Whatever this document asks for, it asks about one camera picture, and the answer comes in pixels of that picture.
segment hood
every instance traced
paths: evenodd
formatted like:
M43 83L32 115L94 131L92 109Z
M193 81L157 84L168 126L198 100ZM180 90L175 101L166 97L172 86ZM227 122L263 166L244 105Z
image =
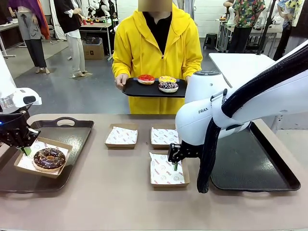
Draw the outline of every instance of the hood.
M133 19L137 29L146 38L151 34L149 27L146 24L145 18L142 12L135 10ZM172 4L172 21L171 28L177 36L184 33L190 23L190 15L180 10L176 5Z

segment tray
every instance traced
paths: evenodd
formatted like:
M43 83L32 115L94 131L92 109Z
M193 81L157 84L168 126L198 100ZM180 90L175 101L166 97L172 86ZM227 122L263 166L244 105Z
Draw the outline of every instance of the tray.
M71 120L74 125L58 125L61 120ZM67 183L78 156L94 125L93 121L76 120L61 117L56 120L40 120L31 125L41 131L40 137L67 143L73 150L67 160L61 175L56 179L20 172L15 169L14 162L20 151L15 147L9 148L0 157L0 192L4 193L46 193L56 192Z
M177 79L179 89L175 93L164 93L158 89L159 81L155 80L152 85L144 85L137 81L137 78L129 78L124 85L122 92L128 96L138 97L160 97L160 98L185 98L187 83L183 79Z
M218 141L213 184L222 190L296 191L300 182L257 126Z

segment white pants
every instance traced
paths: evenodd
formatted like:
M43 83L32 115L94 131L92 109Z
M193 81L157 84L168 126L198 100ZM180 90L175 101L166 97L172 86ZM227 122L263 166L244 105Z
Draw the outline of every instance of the white pants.
M66 35L68 47L72 53L73 74L78 74L85 71L85 55L81 39Z

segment donut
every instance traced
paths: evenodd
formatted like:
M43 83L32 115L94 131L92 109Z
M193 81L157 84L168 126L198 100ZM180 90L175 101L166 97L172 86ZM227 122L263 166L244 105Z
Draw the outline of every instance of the donut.
M171 83L176 83L177 80L174 77L171 76L161 76L159 78L160 83L166 83L166 82L171 82Z
M155 78L151 75L141 75L138 77L138 82L145 85L154 84Z
M58 149L45 148L35 153L33 164L43 172L55 172L65 164L65 155Z
M158 88L165 93L175 93L179 89L179 86L177 83L166 82L158 84Z

